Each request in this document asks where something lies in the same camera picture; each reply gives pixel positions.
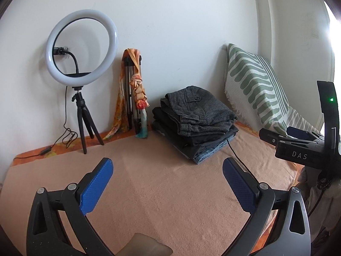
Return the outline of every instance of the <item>tripod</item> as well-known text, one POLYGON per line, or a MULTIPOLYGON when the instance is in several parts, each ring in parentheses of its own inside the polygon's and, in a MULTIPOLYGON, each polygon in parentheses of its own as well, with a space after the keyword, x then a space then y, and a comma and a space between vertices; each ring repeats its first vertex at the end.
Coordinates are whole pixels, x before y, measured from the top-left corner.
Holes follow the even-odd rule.
POLYGON ((90 138, 94 138, 94 135, 93 135, 93 132, 94 132, 99 143, 101 145, 104 145, 104 142, 103 142, 100 134, 98 133, 98 130, 95 126, 95 123, 92 120, 92 117, 90 115, 88 107, 85 105, 85 100, 82 96, 82 93, 80 92, 80 90, 82 88, 81 87, 73 87, 73 89, 75 91, 77 91, 77 93, 72 97, 72 102, 74 102, 76 100, 79 134, 81 135, 83 152, 84 152, 84 154, 86 154, 87 149, 86 149, 86 143, 85 143, 85 137, 84 137, 83 121, 84 121, 86 129, 89 132, 90 138))

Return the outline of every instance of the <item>pillow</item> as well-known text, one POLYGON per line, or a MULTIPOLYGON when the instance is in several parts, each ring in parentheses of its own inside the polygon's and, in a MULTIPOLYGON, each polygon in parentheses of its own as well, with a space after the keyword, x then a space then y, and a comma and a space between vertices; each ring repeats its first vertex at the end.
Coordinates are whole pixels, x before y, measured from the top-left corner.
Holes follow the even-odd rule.
POLYGON ((266 128, 286 135, 287 127, 292 126, 319 133, 289 106, 281 83, 267 59, 229 44, 224 79, 228 101, 253 130, 266 128))

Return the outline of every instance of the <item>light stand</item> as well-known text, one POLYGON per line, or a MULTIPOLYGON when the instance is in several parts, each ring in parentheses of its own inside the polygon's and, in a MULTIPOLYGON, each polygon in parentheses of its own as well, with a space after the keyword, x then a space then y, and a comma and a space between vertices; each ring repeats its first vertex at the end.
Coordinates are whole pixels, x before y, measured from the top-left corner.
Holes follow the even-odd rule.
POLYGON ((113 62, 116 52, 117 52, 117 43, 118 43, 118 35, 117 29, 114 22, 104 13, 99 12, 98 10, 84 9, 79 10, 77 12, 73 12, 66 17, 64 17, 58 24, 53 28, 50 33, 46 49, 45 49, 45 61, 47 64, 47 69, 51 76, 58 82, 66 85, 73 86, 72 88, 77 91, 76 94, 72 98, 72 102, 76 101, 77 105, 77 119, 79 126, 79 133, 81 136, 81 143, 83 147, 84 154, 87 153, 85 136, 84 136, 84 128, 83 121, 86 129, 89 132, 90 138, 94 138, 93 132, 96 135, 99 143, 104 145, 104 142, 98 133, 98 130, 93 122, 93 119, 90 115, 89 109, 85 104, 85 100, 82 97, 80 90, 86 84, 92 83, 97 80, 111 65, 113 62), (93 71, 86 73, 79 73, 78 64, 75 56, 68 51, 67 48, 63 47, 55 47, 56 41, 60 33, 67 27, 69 24, 80 20, 80 19, 93 19, 100 22, 107 30, 109 36, 109 48, 108 52, 103 60, 103 62, 93 71), (73 74, 64 74, 62 73, 54 60, 54 55, 65 55, 69 54, 75 61, 76 64, 76 73, 73 74))
POLYGON ((77 91, 76 94, 72 97, 72 102, 74 102, 76 100, 79 134, 81 136, 83 152, 84 152, 84 154, 86 154, 87 149, 86 149, 86 143, 85 143, 83 121, 84 121, 86 129, 89 132, 90 138, 94 138, 94 135, 92 133, 92 130, 93 130, 93 132, 95 133, 99 143, 101 145, 104 145, 104 142, 103 142, 96 126, 95 126, 95 123, 93 122, 93 119, 90 115, 88 107, 85 105, 85 100, 82 96, 82 93, 80 92, 82 87, 73 87, 73 89, 75 91, 77 91))

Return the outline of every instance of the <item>white ring light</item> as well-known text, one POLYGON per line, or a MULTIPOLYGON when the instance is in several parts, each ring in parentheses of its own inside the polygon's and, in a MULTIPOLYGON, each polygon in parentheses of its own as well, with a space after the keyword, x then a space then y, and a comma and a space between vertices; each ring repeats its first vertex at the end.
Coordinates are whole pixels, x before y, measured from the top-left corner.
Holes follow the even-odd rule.
POLYGON ((77 12, 73 12, 67 16, 65 16, 62 20, 58 22, 58 24, 53 28, 52 32, 50 33, 46 49, 45 49, 45 61, 47 64, 47 69, 51 76, 66 86, 72 87, 80 87, 85 86, 86 84, 92 83, 93 81, 97 80, 103 73, 110 67, 112 64, 118 46, 118 35, 117 29, 114 22, 104 13, 93 10, 93 9, 83 9, 77 12), (61 73, 57 66, 55 65, 52 51, 55 46, 56 40, 62 30, 71 24, 80 19, 94 19, 100 22, 107 30, 109 35, 109 48, 108 52, 103 60, 103 62, 91 73, 78 78, 68 77, 65 74, 61 73))

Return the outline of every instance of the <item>blue denim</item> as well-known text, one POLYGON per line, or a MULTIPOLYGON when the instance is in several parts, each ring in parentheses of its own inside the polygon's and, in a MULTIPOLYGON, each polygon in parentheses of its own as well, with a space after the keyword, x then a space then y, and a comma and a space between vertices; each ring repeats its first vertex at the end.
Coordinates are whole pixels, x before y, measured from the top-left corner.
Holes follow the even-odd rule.
MULTIPOLYGON (((233 140, 233 138, 235 137, 235 134, 233 134, 232 136, 230 136, 228 138, 228 141, 230 142, 231 140, 233 140)), ((203 160, 207 159, 208 157, 212 156, 215 152, 217 152, 218 150, 220 150, 221 148, 223 148, 225 145, 227 144, 227 140, 224 140, 223 142, 217 144, 217 146, 215 147, 211 147, 207 150, 204 151, 199 151, 197 154, 195 154, 195 156, 193 157, 193 161, 196 164, 200 164, 203 160)))

